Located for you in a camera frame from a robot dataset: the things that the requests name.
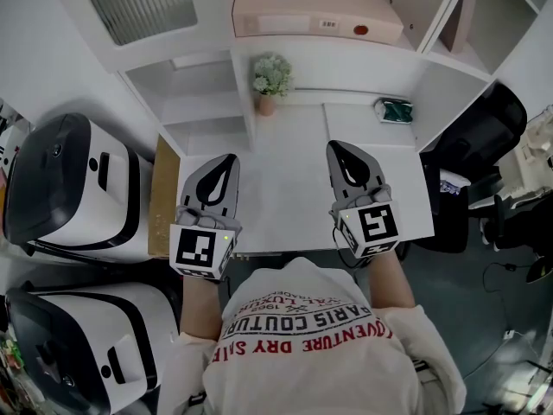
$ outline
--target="black office chair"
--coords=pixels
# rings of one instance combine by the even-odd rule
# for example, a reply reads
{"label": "black office chair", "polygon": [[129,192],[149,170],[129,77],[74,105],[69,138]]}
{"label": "black office chair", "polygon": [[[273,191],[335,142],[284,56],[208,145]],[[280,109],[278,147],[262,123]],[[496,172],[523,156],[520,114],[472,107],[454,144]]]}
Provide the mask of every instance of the black office chair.
{"label": "black office chair", "polygon": [[[519,142],[526,129],[526,110],[516,95],[497,83],[491,94],[479,97],[440,137],[436,147],[421,154],[434,221],[434,237],[414,242],[426,249],[458,253],[467,247],[469,205],[502,188],[494,164]],[[440,192],[440,169],[466,177],[472,185],[459,195]],[[487,209],[493,218],[505,205],[496,200]]]}

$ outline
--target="barcode label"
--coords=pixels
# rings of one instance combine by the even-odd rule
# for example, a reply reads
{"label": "barcode label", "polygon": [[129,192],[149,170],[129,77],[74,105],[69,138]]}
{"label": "barcode label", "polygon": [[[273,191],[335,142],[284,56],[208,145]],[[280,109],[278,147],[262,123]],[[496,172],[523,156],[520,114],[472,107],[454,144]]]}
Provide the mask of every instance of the barcode label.
{"label": "barcode label", "polygon": [[321,29],[334,29],[338,26],[338,22],[334,20],[321,20],[319,22],[319,28]]}

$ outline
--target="white flowers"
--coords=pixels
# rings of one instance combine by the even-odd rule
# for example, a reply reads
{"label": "white flowers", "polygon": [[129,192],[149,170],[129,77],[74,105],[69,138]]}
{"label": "white flowers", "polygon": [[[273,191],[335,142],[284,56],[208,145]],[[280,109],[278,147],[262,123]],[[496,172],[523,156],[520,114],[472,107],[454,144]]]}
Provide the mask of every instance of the white flowers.
{"label": "white flowers", "polygon": [[267,95],[286,96],[292,77],[292,66],[280,55],[270,54],[260,58],[254,67],[256,78],[253,88]]}

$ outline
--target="small flower pot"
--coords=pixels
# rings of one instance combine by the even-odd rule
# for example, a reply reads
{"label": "small flower pot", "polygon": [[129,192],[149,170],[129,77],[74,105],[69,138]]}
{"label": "small flower pot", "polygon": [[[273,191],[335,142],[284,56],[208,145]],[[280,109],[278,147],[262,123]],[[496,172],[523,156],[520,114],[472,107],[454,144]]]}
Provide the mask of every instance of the small flower pot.
{"label": "small flower pot", "polygon": [[275,113],[275,100],[267,94],[262,93],[259,97],[259,114],[270,117]]}

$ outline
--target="potted plant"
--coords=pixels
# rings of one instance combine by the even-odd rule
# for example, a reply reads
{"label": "potted plant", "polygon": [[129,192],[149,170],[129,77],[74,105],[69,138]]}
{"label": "potted plant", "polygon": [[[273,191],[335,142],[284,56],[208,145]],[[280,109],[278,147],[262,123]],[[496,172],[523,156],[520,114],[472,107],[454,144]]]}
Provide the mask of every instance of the potted plant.
{"label": "potted plant", "polygon": [[259,92],[259,113],[269,117],[275,111],[273,96],[286,97],[292,80],[292,66],[280,55],[267,54],[257,60],[253,88]]}

